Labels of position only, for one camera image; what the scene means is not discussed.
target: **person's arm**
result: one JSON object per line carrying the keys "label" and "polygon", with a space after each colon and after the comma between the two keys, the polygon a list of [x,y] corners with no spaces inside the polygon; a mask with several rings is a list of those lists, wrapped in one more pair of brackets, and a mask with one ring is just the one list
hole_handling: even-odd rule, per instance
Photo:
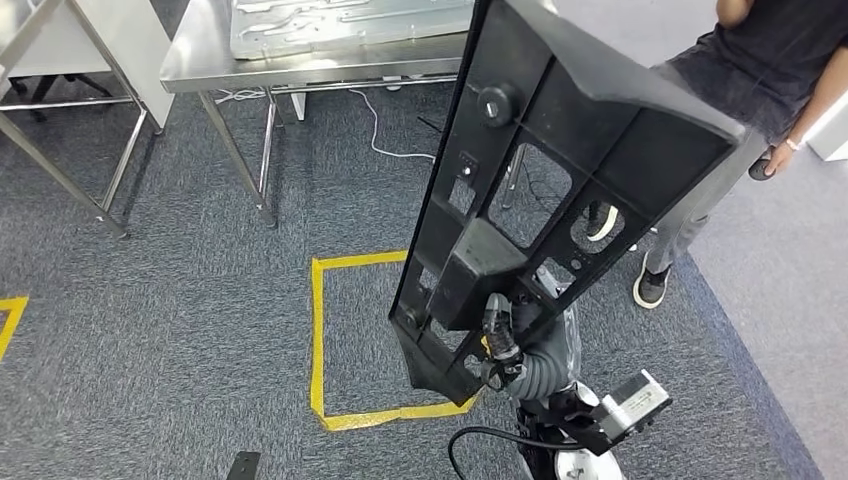
{"label": "person's arm", "polygon": [[718,0],[716,3],[718,23],[724,28],[731,29],[748,17],[752,6],[754,6],[754,0]]}
{"label": "person's arm", "polygon": [[810,98],[801,116],[789,131],[787,141],[781,143],[772,151],[771,161],[766,167],[766,175],[782,172],[789,166],[793,147],[804,140],[804,135],[821,118],[825,112],[848,92],[848,45],[836,50],[816,84],[813,96]]}

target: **metal sheet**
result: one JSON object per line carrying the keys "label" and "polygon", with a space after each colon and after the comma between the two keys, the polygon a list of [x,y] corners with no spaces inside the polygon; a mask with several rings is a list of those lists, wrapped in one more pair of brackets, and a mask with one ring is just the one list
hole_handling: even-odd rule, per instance
{"label": "metal sheet", "polygon": [[260,59],[468,30],[472,0],[236,0],[230,49]]}
{"label": "metal sheet", "polygon": [[394,75],[456,73],[464,33],[362,45],[271,59],[230,53],[228,0],[191,0],[160,72],[169,92],[353,81]]}
{"label": "metal sheet", "polygon": [[62,0],[0,0],[0,81],[21,59]]}

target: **chair leg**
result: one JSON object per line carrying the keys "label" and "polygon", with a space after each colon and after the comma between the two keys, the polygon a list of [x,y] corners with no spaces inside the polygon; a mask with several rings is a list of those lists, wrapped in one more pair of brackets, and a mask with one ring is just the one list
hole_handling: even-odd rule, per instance
{"label": "chair leg", "polygon": [[106,87],[95,82],[88,75],[83,75],[83,74],[78,73],[78,74],[74,74],[74,75],[65,75],[65,78],[67,78],[68,81],[70,81],[70,82],[73,82],[74,80],[79,80],[80,82],[82,82],[82,83],[88,85],[89,87],[100,92],[100,94],[103,95],[104,97],[111,97],[112,96],[112,92],[110,92],[109,90],[106,90]]}
{"label": "chair leg", "polygon": [[21,80],[19,78],[10,78],[9,83],[12,84],[12,90],[14,90],[15,93],[18,94],[19,97],[23,97],[24,95],[26,95],[26,92],[27,92],[26,85],[23,82],[21,82]]}
{"label": "chair leg", "polygon": [[[50,87],[53,86],[57,78],[59,78],[58,75],[45,75],[41,77],[41,80],[38,81],[38,86],[35,87],[35,92],[32,94],[32,103],[43,102],[44,97],[47,96],[47,92],[50,91]],[[36,122],[47,121],[47,117],[45,117],[39,110],[30,110],[30,114]]]}

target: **yellow floor tape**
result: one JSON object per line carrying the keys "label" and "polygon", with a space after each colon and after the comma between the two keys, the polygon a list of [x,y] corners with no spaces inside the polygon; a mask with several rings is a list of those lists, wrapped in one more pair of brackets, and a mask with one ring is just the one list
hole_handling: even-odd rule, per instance
{"label": "yellow floor tape", "polygon": [[402,262],[406,260],[405,250],[385,253],[371,253],[349,257],[312,259],[312,380],[309,386],[309,402],[312,410],[321,419],[327,430],[341,431],[355,428],[373,427],[381,423],[398,419],[437,418],[467,413],[474,404],[472,397],[465,405],[457,407],[453,403],[400,407],[367,413],[347,415],[324,415],[324,271],[334,268],[361,267],[380,263]]}
{"label": "yellow floor tape", "polygon": [[15,328],[18,326],[18,321],[26,308],[28,297],[15,297],[0,300],[0,312],[8,312],[6,321],[3,323],[3,329],[0,330],[0,360],[3,360],[3,354],[6,353],[6,347],[12,341],[12,334],[15,333]]}

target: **wristband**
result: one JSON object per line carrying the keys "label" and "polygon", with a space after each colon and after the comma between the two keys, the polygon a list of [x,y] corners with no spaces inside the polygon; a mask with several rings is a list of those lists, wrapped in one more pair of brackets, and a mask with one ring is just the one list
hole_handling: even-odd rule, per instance
{"label": "wristband", "polygon": [[791,138],[787,138],[787,139],[784,141],[784,143],[785,143],[785,144],[786,144],[786,146],[787,146],[787,147],[789,147],[789,149],[790,149],[790,150],[792,150],[793,152],[797,152],[798,150],[801,150],[801,145],[798,145],[797,143],[795,143],[795,142],[794,142]]}

